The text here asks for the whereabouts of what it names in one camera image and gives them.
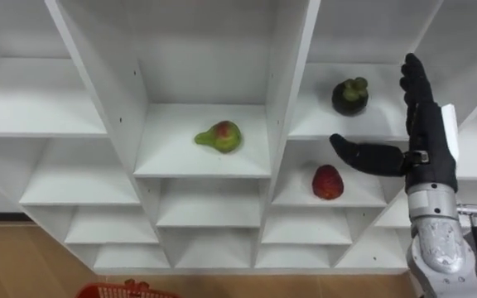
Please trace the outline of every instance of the pear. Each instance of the pear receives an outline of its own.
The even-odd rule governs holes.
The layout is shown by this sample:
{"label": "pear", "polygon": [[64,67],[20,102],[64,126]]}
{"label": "pear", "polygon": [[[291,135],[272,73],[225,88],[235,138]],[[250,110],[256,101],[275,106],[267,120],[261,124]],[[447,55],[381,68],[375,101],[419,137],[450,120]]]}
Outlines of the pear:
{"label": "pear", "polygon": [[196,144],[213,147],[221,153],[230,153],[241,141],[239,127],[231,121],[216,123],[207,132],[201,132],[195,137]]}

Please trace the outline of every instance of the wooden floor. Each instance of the wooden floor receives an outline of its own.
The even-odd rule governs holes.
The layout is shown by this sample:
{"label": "wooden floor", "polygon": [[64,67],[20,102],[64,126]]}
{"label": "wooden floor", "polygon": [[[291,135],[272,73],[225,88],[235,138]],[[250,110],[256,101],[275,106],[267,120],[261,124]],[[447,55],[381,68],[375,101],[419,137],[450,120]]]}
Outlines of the wooden floor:
{"label": "wooden floor", "polygon": [[[403,276],[136,276],[181,297],[413,298]],[[73,298],[96,276],[40,228],[0,225],[0,298]]]}

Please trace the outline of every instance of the robotic hand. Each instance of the robotic hand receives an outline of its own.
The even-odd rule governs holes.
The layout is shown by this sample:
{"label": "robotic hand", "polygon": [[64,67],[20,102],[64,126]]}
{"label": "robotic hand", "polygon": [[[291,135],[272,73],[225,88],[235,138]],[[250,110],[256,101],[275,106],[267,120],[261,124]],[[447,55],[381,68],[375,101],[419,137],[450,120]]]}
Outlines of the robotic hand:
{"label": "robotic hand", "polygon": [[336,154],[358,171],[405,176],[412,245],[407,260],[426,297],[477,297],[475,254],[463,239],[459,214],[477,223],[477,205],[457,205],[459,158],[454,106],[439,107],[421,61],[406,56],[400,85],[406,92],[409,150],[353,143],[334,134]]}

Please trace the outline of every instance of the strawberry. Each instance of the strawberry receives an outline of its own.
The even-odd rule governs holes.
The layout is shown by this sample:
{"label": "strawberry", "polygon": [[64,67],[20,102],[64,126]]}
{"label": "strawberry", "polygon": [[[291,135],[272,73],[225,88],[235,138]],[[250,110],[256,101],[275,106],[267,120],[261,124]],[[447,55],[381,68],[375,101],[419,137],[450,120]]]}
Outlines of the strawberry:
{"label": "strawberry", "polygon": [[336,199],[344,193],[340,173],[331,165],[320,166],[312,180],[314,195],[322,199]]}

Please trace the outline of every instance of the plastic basket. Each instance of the plastic basket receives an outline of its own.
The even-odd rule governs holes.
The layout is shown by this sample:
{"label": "plastic basket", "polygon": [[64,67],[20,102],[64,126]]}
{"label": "plastic basket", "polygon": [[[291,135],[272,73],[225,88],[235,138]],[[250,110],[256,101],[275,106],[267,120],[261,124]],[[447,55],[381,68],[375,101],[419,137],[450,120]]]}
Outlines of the plastic basket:
{"label": "plastic basket", "polygon": [[180,298],[178,295],[150,289],[146,282],[135,282],[133,279],[124,285],[92,283],[88,284],[76,298]]}

